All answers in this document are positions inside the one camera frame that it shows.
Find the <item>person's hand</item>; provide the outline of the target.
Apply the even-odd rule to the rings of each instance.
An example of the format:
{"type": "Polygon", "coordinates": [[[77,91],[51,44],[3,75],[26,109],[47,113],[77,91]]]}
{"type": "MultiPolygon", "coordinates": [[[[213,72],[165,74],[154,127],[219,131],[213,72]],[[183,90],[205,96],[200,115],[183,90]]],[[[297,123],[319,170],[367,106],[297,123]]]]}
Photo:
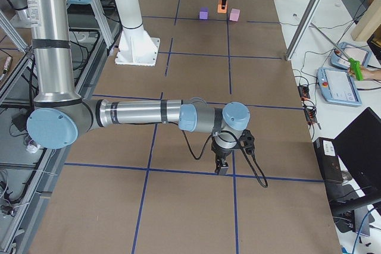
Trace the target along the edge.
{"type": "Polygon", "coordinates": [[[378,80],[381,81],[381,70],[368,70],[362,69],[361,74],[364,80],[378,80]]]}

